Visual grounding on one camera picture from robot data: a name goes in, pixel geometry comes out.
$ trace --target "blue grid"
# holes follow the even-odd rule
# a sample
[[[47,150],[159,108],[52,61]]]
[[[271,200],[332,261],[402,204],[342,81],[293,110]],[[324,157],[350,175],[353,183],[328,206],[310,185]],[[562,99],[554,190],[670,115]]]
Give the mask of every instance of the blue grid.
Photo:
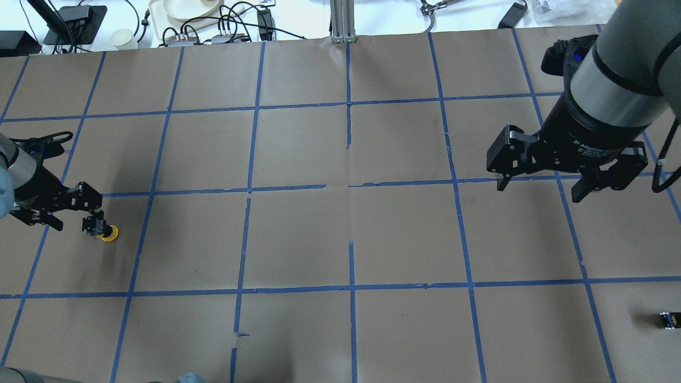
[[[516,177],[513,182],[523,182],[523,181],[556,181],[557,188],[559,190],[563,207],[565,209],[566,219],[569,224],[571,231],[571,236],[575,246],[575,253],[577,256],[577,261],[580,263],[580,268],[582,270],[581,279],[557,279],[557,280],[520,280],[520,281],[475,281],[471,272],[471,265],[469,261],[469,253],[466,241],[466,231],[464,224],[464,217],[461,210],[460,194],[458,190],[458,184],[460,183],[481,183],[481,182],[496,182],[493,178],[478,178],[478,179],[459,179],[456,176],[456,169],[454,167],[454,162],[452,160],[452,146],[449,141],[449,128],[447,125],[447,113],[445,111],[445,102],[454,101],[461,99],[493,99],[493,98],[509,98],[509,97],[531,97],[533,104],[535,106],[535,112],[537,113],[537,118],[540,124],[543,123],[541,118],[541,113],[539,111],[539,105],[537,103],[537,97],[542,96],[552,96],[560,95],[560,93],[535,93],[530,79],[527,66],[525,64],[524,56],[522,54],[522,49],[520,48],[520,43],[516,35],[515,30],[511,30],[513,33],[513,38],[518,49],[518,54],[520,56],[521,64],[526,76],[526,80],[529,86],[530,93],[520,93],[520,94],[507,94],[507,95],[475,95],[475,96],[461,96],[461,97],[445,97],[443,95],[440,72],[437,62],[437,55],[432,40],[432,35],[428,34],[428,42],[430,44],[430,50],[432,54],[432,61],[434,65],[434,72],[437,80],[438,86],[438,97],[432,98],[420,98],[420,99],[385,99],[385,100],[372,100],[372,101],[361,101],[352,102],[351,101],[351,83],[350,83],[350,54],[351,54],[351,44],[346,45],[346,77],[347,77],[347,101],[346,102],[336,102],[336,103],[320,103],[320,104],[290,104],[290,105],[278,105],[278,106],[260,106],[259,97],[262,85],[262,71],[265,57],[266,43],[262,43],[260,58],[259,58],[259,70],[257,78],[257,91],[256,100],[253,107],[237,107],[237,108],[207,108],[207,109],[191,109],[191,110],[173,110],[173,101],[178,84],[178,79],[180,76],[180,69],[182,66],[182,60],[184,55],[184,48],[180,49],[180,54],[178,58],[177,69],[175,73],[174,83],[172,87],[172,93],[170,96],[170,102],[168,109],[164,111],[151,111],[151,112],[132,112],[132,113],[112,113],[112,114],[88,114],[88,109],[97,86],[97,81],[99,75],[101,74],[101,69],[106,59],[106,53],[101,55],[101,61],[91,87],[91,91],[88,96],[88,100],[85,109],[81,115],[74,116],[64,116],[64,117],[35,117],[35,118],[23,118],[23,119],[6,119],[7,110],[14,98],[16,90],[20,84],[21,78],[26,70],[29,58],[27,57],[23,67],[19,73],[18,79],[12,89],[10,97],[5,105],[5,108],[0,116],[0,124],[3,122],[20,122],[20,121],[49,121],[49,120],[63,120],[63,119],[79,119],[78,130],[74,135],[74,143],[71,151],[69,151],[69,157],[67,160],[66,167],[64,169],[63,175],[61,177],[62,182],[65,180],[66,174],[68,172],[69,166],[72,161],[73,154],[76,150],[76,145],[78,143],[78,138],[82,130],[85,119],[102,119],[102,118],[112,118],[112,117],[128,117],[128,116],[144,116],[144,115],[165,115],[165,121],[163,124],[163,131],[161,135],[161,141],[159,144],[159,150],[157,154],[157,160],[155,164],[155,170],[153,174],[153,180],[151,185],[151,190],[149,192],[134,192],[134,193],[112,193],[104,194],[105,198],[125,198],[125,197],[148,197],[148,205],[146,213],[144,216],[144,223],[142,225],[142,233],[140,235],[140,242],[138,245],[138,253],[135,259],[135,264],[133,267],[133,273],[131,276],[129,289],[127,292],[85,292],[85,293],[29,293],[31,287],[31,282],[37,268],[37,264],[40,259],[40,254],[42,252],[47,234],[48,228],[45,227],[43,235],[36,253],[33,265],[31,267],[31,272],[24,288],[22,294],[0,294],[0,299],[19,299],[20,304],[16,313],[14,323],[8,337],[5,349],[3,351],[2,359],[0,360],[0,367],[5,365],[7,356],[9,354],[10,348],[12,346],[12,341],[16,333],[16,328],[21,318],[24,304],[27,299],[35,298],[93,298],[93,297],[125,297],[126,304],[123,314],[123,319],[121,321],[121,329],[118,336],[118,342],[116,345],[116,354],[114,356],[114,363],[111,372],[110,382],[114,383],[116,380],[116,371],[118,369],[118,362],[121,354],[121,347],[123,340],[125,338],[125,327],[127,323],[127,318],[129,315],[130,304],[133,297],[139,296],[198,296],[198,295],[235,295],[236,296],[236,309],[234,317],[234,331],[239,333],[240,324],[240,311],[241,302],[243,294],[289,294],[297,292],[329,292],[329,291],[348,291],[350,293],[350,323],[351,323],[351,377],[353,383],[358,381],[358,360],[357,360],[357,328],[356,328],[356,312],[355,312],[355,292],[358,290],[400,290],[400,289],[429,289],[429,288],[466,288],[469,291],[469,299],[471,306],[471,320],[473,323],[473,330],[475,336],[475,343],[477,348],[477,356],[479,362],[479,370],[482,382],[487,381],[485,364],[484,364],[484,352],[482,349],[481,339],[480,339],[480,329],[477,320],[477,308],[475,304],[475,288],[476,287],[502,287],[502,286],[555,286],[555,285],[573,285],[573,284],[583,284],[585,286],[589,303],[592,309],[592,314],[596,324],[599,341],[601,343],[601,348],[606,362],[606,367],[610,376],[610,380],[614,383],[616,382],[616,377],[612,367],[612,363],[609,358],[609,353],[607,351],[607,345],[605,342],[605,337],[600,325],[600,320],[598,317],[598,311],[593,299],[593,294],[591,291],[592,284],[611,284],[611,283],[640,283],[640,282],[662,282],[662,281],[681,281],[681,276],[662,276],[662,277],[616,277],[616,278],[595,278],[591,279],[588,276],[586,267],[582,264],[582,254],[580,250],[579,241],[574,228],[574,223],[571,218],[571,213],[569,209],[569,204],[567,202],[565,191],[563,189],[562,181],[564,179],[578,179],[579,176],[575,175],[561,175],[555,172],[553,176],[528,176],[528,177]],[[347,147],[350,147],[352,143],[352,131],[351,131],[351,107],[353,105],[368,105],[368,104],[401,104],[401,103],[416,103],[416,102],[439,102],[441,107],[443,129],[445,135],[445,143],[447,147],[447,156],[449,161],[449,168],[452,174],[451,179],[441,179],[441,180],[427,180],[427,181],[390,181],[381,183],[364,183],[361,185],[350,185],[349,187],[385,187],[385,186],[401,186],[401,185],[440,185],[440,184],[451,184],[454,189],[454,200],[456,205],[456,213],[458,225],[460,228],[460,236],[462,241],[462,250],[464,255],[464,264],[466,269],[466,282],[452,282],[452,283],[437,283],[437,284],[356,284],[355,283],[355,260],[354,260],[354,245],[353,242],[349,243],[349,284],[347,285],[334,285],[334,286],[306,286],[306,287],[295,287],[295,288],[243,288],[243,278],[244,278],[244,268],[246,264],[246,254],[247,254],[247,238],[249,230],[249,215],[251,211],[251,199],[247,198],[247,205],[244,217],[244,231],[242,238],[242,252],[240,259],[240,269],[239,269],[239,280],[238,287],[236,289],[212,289],[212,290],[175,290],[175,291],[135,291],[135,281],[138,272],[138,266],[140,261],[140,254],[144,245],[144,238],[146,234],[146,228],[148,225],[149,217],[151,214],[152,202],[155,196],[166,196],[166,195],[180,195],[180,194],[215,194],[215,193],[253,193],[253,192],[267,192],[267,191],[278,191],[278,190],[297,190],[297,189],[323,189],[326,185],[297,185],[297,186],[282,186],[282,187],[253,187],[253,160],[255,158],[255,141],[257,138],[257,120],[258,113],[261,109],[280,109],[280,108],[318,108],[318,107],[330,107],[330,106],[347,106]],[[225,112],[233,110],[252,110],[253,111],[253,131],[251,139],[251,153],[249,157],[249,177],[248,185],[246,188],[236,188],[236,189],[195,189],[195,190],[176,190],[176,191],[156,191],[156,181],[159,172],[159,166],[161,163],[161,156],[163,153],[163,145],[165,142],[165,135],[168,128],[168,122],[170,116],[173,114],[183,114],[183,113],[199,113],[199,112]],[[651,152],[653,158],[656,160],[656,155],[650,140],[647,135],[644,134],[644,139],[648,145],[648,149]],[[642,173],[641,177],[651,177],[652,173]],[[669,198],[671,200],[674,211],[676,212],[679,221],[681,222],[681,211],[679,210],[678,203],[674,198],[674,194],[670,189],[667,190]],[[230,381],[233,382],[236,373],[236,359],[237,359],[237,348],[232,349],[232,357],[230,361],[231,376]]]

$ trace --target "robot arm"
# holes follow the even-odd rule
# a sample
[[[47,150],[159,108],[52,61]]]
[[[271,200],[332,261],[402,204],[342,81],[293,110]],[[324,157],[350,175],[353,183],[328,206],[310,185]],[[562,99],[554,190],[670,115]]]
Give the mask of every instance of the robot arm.
[[[83,218],[82,230],[113,241],[118,229],[104,219],[101,194],[85,182],[70,189],[42,165],[44,159],[64,153],[61,144],[72,138],[71,132],[28,140],[12,140],[0,134],[0,217],[4,216],[3,207],[7,209],[8,196],[13,194],[9,213],[26,225],[49,225],[61,231],[63,222],[52,213],[86,211],[91,215]]]
[[[626,188],[648,164],[635,139],[667,103],[681,115],[680,19],[679,1],[626,0],[601,35],[550,48],[542,70],[563,76],[565,90],[537,133],[508,125],[494,141],[487,169],[500,174],[497,189],[543,169],[582,175],[573,202]]]

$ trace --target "cardboard surface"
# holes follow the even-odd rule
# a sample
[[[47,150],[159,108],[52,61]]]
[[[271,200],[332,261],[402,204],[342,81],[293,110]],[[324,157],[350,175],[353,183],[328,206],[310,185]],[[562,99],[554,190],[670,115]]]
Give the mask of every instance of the cardboard surface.
[[[121,229],[0,221],[0,365],[88,383],[681,380],[664,357],[681,337],[655,328],[681,311],[681,189],[644,173],[573,204],[571,175],[499,193],[485,171],[501,128],[535,132],[563,90],[546,48],[596,32],[0,59],[0,132],[74,132],[46,166],[104,193]]]

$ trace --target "white floor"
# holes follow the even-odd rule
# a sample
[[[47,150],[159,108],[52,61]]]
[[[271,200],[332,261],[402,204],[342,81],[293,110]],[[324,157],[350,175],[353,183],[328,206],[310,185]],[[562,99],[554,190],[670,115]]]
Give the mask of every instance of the white floor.
[[[39,42],[47,34],[45,22],[33,8],[25,1],[21,1],[31,21],[33,30]],[[131,0],[143,17],[148,8],[147,0]],[[525,17],[518,24],[523,27],[544,27],[554,25],[592,25],[605,24],[615,9],[614,0],[574,1],[585,2],[586,11],[578,16],[564,17],[550,22],[535,21],[533,6],[539,0],[528,0],[529,9]],[[76,0],[53,0],[60,8],[65,5],[75,5]],[[95,43],[84,46],[90,50],[112,50],[109,41],[111,33],[120,28],[134,29],[136,17],[128,4],[122,0],[86,0],[91,5],[106,5],[108,12],[99,30]],[[234,0],[225,0],[231,5]],[[462,3],[451,5],[436,11],[437,23],[432,31],[470,31],[480,29],[495,29],[499,20],[511,7],[512,0],[464,0]],[[355,0],[355,28],[358,35],[390,35],[403,33],[418,33],[428,26],[428,18],[424,18],[419,11],[421,3],[418,0]],[[307,38],[321,38],[329,35],[330,7],[329,0],[278,0],[272,8],[275,26],[287,31],[303,35]],[[256,23],[255,11],[247,12],[245,22]],[[3,30],[25,30],[30,32],[20,2],[0,1],[0,25]],[[257,35],[257,28],[250,27],[252,35]],[[153,33],[150,26],[140,48],[156,47],[160,39]],[[200,30],[200,37],[205,40],[217,34],[217,28],[212,25]],[[295,37],[277,33],[277,40],[291,40]]]

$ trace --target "white cup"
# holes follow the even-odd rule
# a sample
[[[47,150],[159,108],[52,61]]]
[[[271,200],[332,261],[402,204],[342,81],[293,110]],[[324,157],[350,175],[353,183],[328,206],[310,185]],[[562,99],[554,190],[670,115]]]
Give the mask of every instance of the white cup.
[[[137,40],[132,30],[124,28],[118,29],[111,34],[111,44],[118,50],[137,49]]]

